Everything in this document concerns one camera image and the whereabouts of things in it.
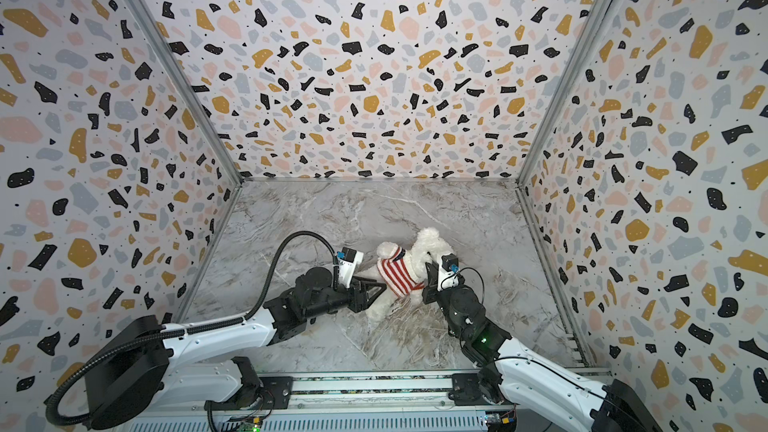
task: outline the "teddy bear ear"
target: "teddy bear ear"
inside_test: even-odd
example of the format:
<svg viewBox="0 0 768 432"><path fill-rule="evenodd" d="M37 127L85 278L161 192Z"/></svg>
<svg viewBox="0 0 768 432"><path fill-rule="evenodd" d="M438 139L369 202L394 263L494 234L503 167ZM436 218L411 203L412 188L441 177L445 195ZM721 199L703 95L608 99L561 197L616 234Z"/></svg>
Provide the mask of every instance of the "teddy bear ear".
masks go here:
<svg viewBox="0 0 768 432"><path fill-rule="evenodd" d="M440 237L440 232L434 227L427 227L423 228L420 231L418 231L418 235L416 238L418 240L435 240L436 238Z"/></svg>

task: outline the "black speckle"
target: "black speckle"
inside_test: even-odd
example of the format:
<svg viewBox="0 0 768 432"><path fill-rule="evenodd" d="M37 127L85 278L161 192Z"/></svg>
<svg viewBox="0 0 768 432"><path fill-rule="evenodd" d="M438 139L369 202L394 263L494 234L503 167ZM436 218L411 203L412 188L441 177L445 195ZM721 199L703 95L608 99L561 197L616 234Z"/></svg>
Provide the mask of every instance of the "black speckle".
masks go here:
<svg viewBox="0 0 768 432"><path fill-rule="evenodd" d="M34 181L34 169L26 168L21 172L14 172L10 176L8 176L8 181L6 183L8 185L8 188L17 188L17 187L28 186L33 181Z"/></svg>
<svg viewBox="0 0 768 432"><path fill-rule="evenodd" d="M43 337L43 339L38 342L38 349L53 357L56 355L56 346L61 340L62 334L59 332L56 332L55 334L49 335L47 337Z"/></svg>
<svg viewBox="0 0 768 432"><path fill-rule="evenodd" d="M34 89L38 92L38 94L40 94L40 102L58 102L58 96L56 95L56 92L50 90L40 82L34 83Z"/></svg>
<svg viewBox="0 0 768 432"><path fill-rule="evenodd" d="M728 208L723 201L723 193L715 187L709 187L706 190L706 199L710 202L710 207L716 210L725 210Z"/></svg>

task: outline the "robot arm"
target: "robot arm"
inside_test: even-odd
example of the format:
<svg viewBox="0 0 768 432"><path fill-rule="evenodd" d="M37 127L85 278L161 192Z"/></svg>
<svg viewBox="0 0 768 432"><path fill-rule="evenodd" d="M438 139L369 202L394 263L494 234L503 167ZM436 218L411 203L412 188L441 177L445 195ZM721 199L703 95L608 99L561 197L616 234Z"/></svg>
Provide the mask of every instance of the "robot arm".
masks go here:
<svg viewBox="0 0 768 432"><path fill-rule="evenodd" d="M661 432L637 394L623 382L614 380L606 386L574 374L486 318L485 307L465 285L455 255L443 256L440 266L428 263L426 267L424 302L438 303L448 333L458 338L464 355L480 367L479 393L487 402L508 400L526 406L568 432ZM456 390L449 398L457 404L477 399L465 390ZM504 424L496 430L504 430Z"/></svg>

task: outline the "teddy bear leg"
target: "teddy bear leg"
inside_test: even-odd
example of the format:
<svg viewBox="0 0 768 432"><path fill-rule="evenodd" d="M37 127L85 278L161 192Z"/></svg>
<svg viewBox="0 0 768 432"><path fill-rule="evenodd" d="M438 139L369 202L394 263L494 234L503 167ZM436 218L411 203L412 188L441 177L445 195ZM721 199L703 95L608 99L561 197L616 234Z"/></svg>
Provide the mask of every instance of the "teddy bear leg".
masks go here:
<svg viewBox="0 0 768 432"><path fill-rule="evenodd" d="M397 300L397 295L391 290L385 290L366 310L366 315L371 322L381 322L392 310L392 305Z"/></svg>

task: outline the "pink speckle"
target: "pink speckle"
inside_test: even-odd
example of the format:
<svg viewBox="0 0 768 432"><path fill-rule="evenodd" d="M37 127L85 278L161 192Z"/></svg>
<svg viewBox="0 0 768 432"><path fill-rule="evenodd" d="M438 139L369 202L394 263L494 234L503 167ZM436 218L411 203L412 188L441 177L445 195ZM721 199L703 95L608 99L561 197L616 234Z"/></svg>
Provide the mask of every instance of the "pink speckle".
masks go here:
<svg viewBox="0 0 768 432"><path fill-rule="evenodd" d="M304 34L306 34L308 37L312 37L313 35L317 34L317 29L306 22L302 22L300 27L304 31Z"/></svg>
<svg viewBox="0 0 768 432"><path fill-rule="evenodd" d="M62 190L64 188L64 183L61 180L46 180L43 183L49 190Z"/></svg>
<svg viewBox="0 0 768 432"><path fill-rule="evenodd" d="M39 311L48 312L53 315L58 312L58 300L56 300L56 282L50 277L44 278L38 290L34 293L32 300L34 306Z"/></svg>
<svg viewBox="0 0 768 432"><path fill-rule="evenodd" d="M26 292L32 288L32 282L27 280L19 280L17 278L12 278L11 280L8 281L8 286L14 292Z"/></svg>
<svg viewBox="0 0 768 432"><path fill-rule="evenodd" d="M693 208L694 204L683 196L677 196L667 204L667 212L690 212Z"/></svg>
<svg viewBox="0 0 768 432"><path fill-rule="evenodd" d="M606 199L605 203L609 206L626 206L629 201L627 197L618 190L614 190Z"/></svg>
<svg viewBox="0 0 768 432"><path fill-rule="evenodd" d="M77 219L72 219L69 221L69 226L67 227L67 234L74 234L76 232L87 232L88 231L88 224L85 222L80 222Z"/></svg>
<svg viewBox="0 0 768 432"><path fill-rule="evenodd" d="M418 22L416 22L411 17L406 17L405 19L400 21L400 31L404 36L406 36L407 39L410 40L417 40L418 39Z"/></svg>
<svg viewBox="0 0 768 432"><path fill-rule="evenodd" d="M27 206L27 219L39 227L48 226L48 212L45 208L45 202L42 200L31 200Z"/></svg>
<svg viewBox="0 0 768 432"><path fill-rule="evenodd" d="M242 37L240 34L240 24L226 15L220 16L216 21L216 25L231 39L240 40Z"/></svg>
<svg viewBox="0 0 768 432"><path fill-rule="evenodd" d="M603 319L600 312L595 309L589 311L589 327L593 331L599 331L603 327Z"/></svg>
<svg viewBox="0 0 768 432"><path fill-rule="evenodd" d="M46 19L50 20L57 26L62 26L62 19L60 19L56 14L54 14L51 9L47 8L43 2L40 2L38 4L38 12L40 15L45 17Z"/></svg>
<svg viewBox="0 0 768 432"><path fill-rule="evenodd" d="M333 110L338 113L342 111L348 103L350 103L350 98L348 96L341 96L333 101Z"/></svg>
<svg viewBox="0 0 768 432"><path fill-rule="evenodd" d="M11 262L11 270L14 272L21 272L24 266L27 264L27 253L23 250L13 251L13 260Z"/></svg>

